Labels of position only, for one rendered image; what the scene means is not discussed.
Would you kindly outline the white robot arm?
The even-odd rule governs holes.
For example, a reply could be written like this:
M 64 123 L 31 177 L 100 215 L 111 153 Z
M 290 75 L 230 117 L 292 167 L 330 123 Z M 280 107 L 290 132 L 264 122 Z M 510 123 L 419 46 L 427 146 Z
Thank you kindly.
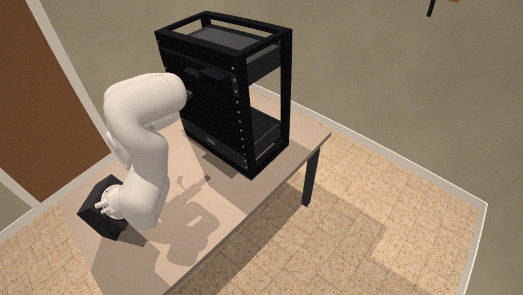
M 173 73 L 143 74 L 106 90 L 106 138 L 129 172 L 122 185 L 109 186 L 101 202 L 95 203 L 95 208 L 103 208 L 102 214 L 125 218 L 140 230 L 156 226 L 170 189 L 169 147 L 152 122 L 181 110 L 186 101 L 185 85 Z

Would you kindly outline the black equipment rack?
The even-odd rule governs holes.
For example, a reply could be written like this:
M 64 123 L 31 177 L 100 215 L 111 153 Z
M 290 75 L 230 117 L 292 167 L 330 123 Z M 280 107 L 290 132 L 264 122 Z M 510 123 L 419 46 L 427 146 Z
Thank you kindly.
M 199 30 L 173 31 L 199 19 Z M 214 25 L 211 19 L 272 35 Z M 250 180 L 256 178 L 289 146 L 292 29 L 206 10 L 154 33 L 166 73 L 180 77 L 193 95 L 180 110 L 186 135 Z M 251 107 L 249 94 L 251 84 L 280 66 L 281 121 Z

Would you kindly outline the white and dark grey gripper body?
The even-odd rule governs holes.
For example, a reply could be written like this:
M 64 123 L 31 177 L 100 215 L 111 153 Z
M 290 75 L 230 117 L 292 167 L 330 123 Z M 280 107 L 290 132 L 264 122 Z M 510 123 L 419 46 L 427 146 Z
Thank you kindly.
M 179 114 L 179 111 L 177 111 L 173 114 L 167 115 L 166 117 L 160 118 L 160 119 L 152 122 L 154 131 L 159 131 L 159 130 L 162 130 L 162 129 L 168 127 L 172 123 L 175 123 L 177 120 L 179 120 L 179 118 L 180 118 L 180 114 Z

